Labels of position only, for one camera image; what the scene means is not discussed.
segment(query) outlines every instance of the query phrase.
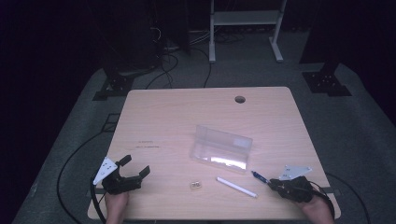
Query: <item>gray carpet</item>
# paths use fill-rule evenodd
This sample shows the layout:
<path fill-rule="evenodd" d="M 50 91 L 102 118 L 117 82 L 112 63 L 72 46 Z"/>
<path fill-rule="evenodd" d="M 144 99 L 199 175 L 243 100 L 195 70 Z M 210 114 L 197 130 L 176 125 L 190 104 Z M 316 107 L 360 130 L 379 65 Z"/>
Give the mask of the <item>gray carpet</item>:
<path fill-rule="evenodd" d="M 322 64 L 299 64 L 308 33 L 280 33 L 278 44 L 285 60 L 283 63 L 276 62 L 268 36 L 269 34 L 245 35 L 244 40 L 231 45 L 217 44 L 217 61 L 211 66 L 206 86 L 289 87 L 324 170 L 346 181 L 356 190 L 367 207 L 372 223 L 394 223 L 396 131 L 393 124 L 364 89 L 359 76 L 342 64 L 335 74 L 352 96 L 329 97 L 324 93 L 311 93 L 302 72 L 318 71 Z M 208 50 L 207 44 L 194 47 L 205 52 Z M 178 65 L 169 73 L 173 80 L 171 85 L 169 79 L 162 76 L 149 88 L 202 88 L 209 72 L 205 55 L 196 49 L 191 51 L 191 56 L 182 51 L 172 55 L 178 58 Z M 172 57 L 163 57 L 165 68 L 172 67 L 175 62 Z M 159 68 L 153 73 L 138 77 L 133 89 L 145 89 L 162 72 Z M 90 197 L 87 196 L 89 180 L 106 155 L 112 138 L 112 133 L 100 133 L 102 126 L 109 114 L 121 112 L 125 100 L 125 97 L 109 97 L 106 101 L 92 100 L 105 79 L 103 70 L 92 74 L 14 223 L 74 223 L 61 207 L 56 191 L 59 173 L 71 155 L 73 156 L 67 161 L 59 182 L 64 206 L 81 223 L 100 223 L 90 220 L 86 215 L 90 203 Z M 340 192 L 337 201 L 342 211 L 336 223 L 367 223 L 358 197 L 346 183 L 331 175 L 328 178 L 332 187 Z M 306 222 L 236 220 L 223 223 Z"/>

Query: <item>white marker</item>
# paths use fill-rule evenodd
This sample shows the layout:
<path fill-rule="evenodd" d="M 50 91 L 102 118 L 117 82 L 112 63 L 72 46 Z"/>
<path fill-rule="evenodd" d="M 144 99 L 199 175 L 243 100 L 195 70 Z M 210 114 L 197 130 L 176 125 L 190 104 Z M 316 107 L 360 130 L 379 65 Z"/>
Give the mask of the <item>white marker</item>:
<path fill-rule="evenodd" d="M 227 180 L 225 180 L 225 179 L 223 179 L 221 177 L 218 177 L 217 180 L 220 183 L 223 183 L 223 184 L 225 184 L 225 185 L 227 185 L 227 186 L 229 186 L 229 187 L 231 187 L 233 189 L 237 189 L 239 191 L 242 191 L 242 192 L 246 193 L 247 195 L 249 195 L 249 196 L 251 196 L 253 198 L 257 198 L 258 197 L 257 194 L 255 194 L 255 193 L 253 193 L 251 191 L 248 191 L 247 189 L 243 189 L 243 188 L 241 188 L 241 187 L 239 187 L 239 186 L 237 186 L 237 185 L 231 183 L 230 181 L 227 181 Z"/>

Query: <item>wooden table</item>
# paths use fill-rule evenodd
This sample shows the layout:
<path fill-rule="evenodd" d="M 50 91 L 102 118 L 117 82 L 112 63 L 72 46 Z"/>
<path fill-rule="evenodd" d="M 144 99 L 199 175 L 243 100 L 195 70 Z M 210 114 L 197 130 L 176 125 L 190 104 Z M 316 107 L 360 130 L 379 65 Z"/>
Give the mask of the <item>wooden table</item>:
<path fill-rule="evenodd" d="M 235 97 L 246 101 L 239 104 Z M 232 172 L 190 158 L 196 125 L 253 139 L 247 171 Z M 301 219 L 293 203 L 258 179 L 277 178 L 285 165 L 309 166 L 305 175 L 329 187 L 291 92 L 286 87 L 130 91 L 107 156 L 132 160 L 122 176 L 151 173 L 130 192 L 127 218 L 155 220 Z M 220 176 L 259 195 L 252 198 L 216 180 Z M 191 182 L 200 181 L 200 189 Z M 341 211 L 329 194 L 336 217 Z M 101 203 L 106 214 L 105 203 Z M 90 218 L 98 218 L 92 204 Z"/>

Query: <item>clear plastic box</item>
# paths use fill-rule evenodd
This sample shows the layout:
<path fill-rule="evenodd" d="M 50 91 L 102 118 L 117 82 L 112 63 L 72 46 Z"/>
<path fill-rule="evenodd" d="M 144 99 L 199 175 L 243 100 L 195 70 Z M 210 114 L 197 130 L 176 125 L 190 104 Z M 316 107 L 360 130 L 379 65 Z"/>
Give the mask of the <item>clear plastic box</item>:
<path fill-rule="evenodd" d="M 245 172 L 248 168 L 252 143 L 251 138 L 197 125 L 191 158 L 237 172 Z"/>

